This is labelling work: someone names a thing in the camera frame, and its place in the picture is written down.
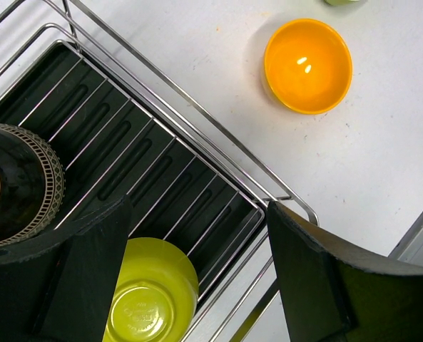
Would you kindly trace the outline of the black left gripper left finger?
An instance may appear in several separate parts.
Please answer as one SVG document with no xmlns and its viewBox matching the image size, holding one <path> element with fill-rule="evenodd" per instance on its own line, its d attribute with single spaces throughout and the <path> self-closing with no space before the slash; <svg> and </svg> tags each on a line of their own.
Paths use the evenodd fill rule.
<svg viewBox="0 0 423 342">
<path fill-rule="evenodd" d="M 124 196 L 0 247 L 0 341 L 102 341 L 131 212 Z"/>
</svg>

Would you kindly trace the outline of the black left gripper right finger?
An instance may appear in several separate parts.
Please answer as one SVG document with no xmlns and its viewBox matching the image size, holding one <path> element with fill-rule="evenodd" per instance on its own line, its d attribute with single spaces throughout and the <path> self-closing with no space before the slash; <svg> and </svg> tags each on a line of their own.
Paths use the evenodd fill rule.
<svg viewBox="0 0 423 342">
<path fill-rule="evenodd" d="M 292 341 L 423 341 L 423 266 L 376 254 L 279 202 L 270 247 Z"/>
</svg>

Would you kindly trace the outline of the lime green bowl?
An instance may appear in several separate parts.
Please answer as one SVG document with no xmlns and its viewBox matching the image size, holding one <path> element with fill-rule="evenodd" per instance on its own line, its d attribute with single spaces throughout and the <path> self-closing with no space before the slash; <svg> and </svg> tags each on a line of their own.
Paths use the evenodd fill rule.
<svg viewBox="0 0 423 342">
<path fill-rule="evenodd" d="M 198 305 L 194 266 L 162 239 L 129 239 L 104 341 L 181 341 Z"/>
</svg>

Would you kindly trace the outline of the black patterned bowl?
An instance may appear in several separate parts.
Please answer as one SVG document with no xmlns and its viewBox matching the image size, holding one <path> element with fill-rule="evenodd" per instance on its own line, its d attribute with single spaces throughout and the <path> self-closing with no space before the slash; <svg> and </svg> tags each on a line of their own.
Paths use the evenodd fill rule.
<svg viewBox="0 0 423 342">
<path fill-rule="evenodd" d="M 65 195 L 63 165 L 37 134 L 0 123 L 0 247 L 44 230 Z"/>
</svg>

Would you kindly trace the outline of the orange bowl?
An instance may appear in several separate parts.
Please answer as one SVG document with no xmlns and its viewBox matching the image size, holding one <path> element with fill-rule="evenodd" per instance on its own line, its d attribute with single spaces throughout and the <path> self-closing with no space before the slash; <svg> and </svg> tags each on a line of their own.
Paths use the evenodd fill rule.
<svg viewBox="0 0 423 342">
<path fill-rule="evenodd" d="M 352 57 L 333 27 L 317 19 L 295 19 L 270 37 L 263 73 L 268 89 L 286 108 L 319 115 L 334 109 L 347 95 Z"/>
</svg>

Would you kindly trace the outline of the white square bowl green outside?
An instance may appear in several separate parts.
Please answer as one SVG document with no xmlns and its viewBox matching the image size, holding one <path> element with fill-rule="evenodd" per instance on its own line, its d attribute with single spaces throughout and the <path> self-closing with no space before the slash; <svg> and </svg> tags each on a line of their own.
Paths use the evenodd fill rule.
<svg viewBox="0 0 423 342">
<path fill-rule="evenodd" d="M 324 0 L 324 2 L 330 6 L 344 6 L 359 3 L 361 0 Z"/>
</svg>

